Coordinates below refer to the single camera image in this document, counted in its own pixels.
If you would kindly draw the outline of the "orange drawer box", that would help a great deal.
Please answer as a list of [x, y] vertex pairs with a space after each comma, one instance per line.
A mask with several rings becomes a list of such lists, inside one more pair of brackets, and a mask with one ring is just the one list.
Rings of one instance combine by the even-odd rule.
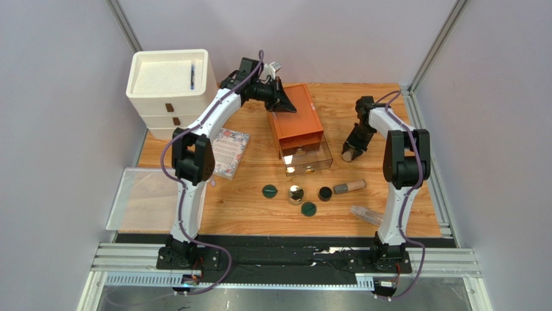
[[284, 87], [295, 113], [268, 112], [277, 157], [314, 151], [322, 142], [323, 126], [307, 84]]

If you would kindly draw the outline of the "beige foundation tube grey cap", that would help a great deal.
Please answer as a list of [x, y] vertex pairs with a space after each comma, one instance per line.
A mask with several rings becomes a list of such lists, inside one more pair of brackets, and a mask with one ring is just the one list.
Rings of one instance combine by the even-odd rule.
[[364, 189], [366, 188], [366, 186], [367, 186], [366, 181], [364, 179], [359, 179], [356, 181], [350, 181], [347, 183], [335, 185], [333, 187], [333, 191], [335, 194], [345, 194], [351, 191]]

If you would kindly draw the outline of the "clear orange drawer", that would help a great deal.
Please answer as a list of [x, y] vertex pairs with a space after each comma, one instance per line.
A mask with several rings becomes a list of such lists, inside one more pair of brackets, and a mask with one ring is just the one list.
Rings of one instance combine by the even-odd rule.
[[329, 169], [333, 157], [324, 135], [321, 141], [297, 147], [284, 147], [280, 144], [279, 156], [285, 168], [286, 176], [310, 174]]

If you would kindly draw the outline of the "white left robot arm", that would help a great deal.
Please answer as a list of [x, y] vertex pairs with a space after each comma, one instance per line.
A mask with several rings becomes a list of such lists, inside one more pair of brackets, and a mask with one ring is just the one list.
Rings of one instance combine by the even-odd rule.
[[198, 263], [198, 235], [203, 216], [207, 182], [215, 169], [213, 141], [228, 121], [247, 101], [264, 103], [268, 112], [296, 113], [277, 73], [281, 65], [261, 59], [243, 58], [240, 67], [219, 85], [215, 98], [199, 119], [187, 128], [176, 128], [164, 147], [171, 154], [174, 173], [165, 176], [178, 183], [178, 209], [165, 246], [158, 251], [159, 270], [189, 270]]

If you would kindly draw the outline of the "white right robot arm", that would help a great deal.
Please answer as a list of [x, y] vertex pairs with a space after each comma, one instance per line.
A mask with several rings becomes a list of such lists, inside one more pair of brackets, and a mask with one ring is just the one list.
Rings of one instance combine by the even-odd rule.
[[351, 162], [367, 151], [377, 133], [385, 138], [382, 170], [388, 197], [382, 223], [369, 251], [376, 271], [395, 268], [406, 258], [406, 226], [413, 201], [431, 174], [430, 133], [401, 120], [389, 104], [364, 96], [356, 101], [358, 122], [343, 143], [341, 156]]

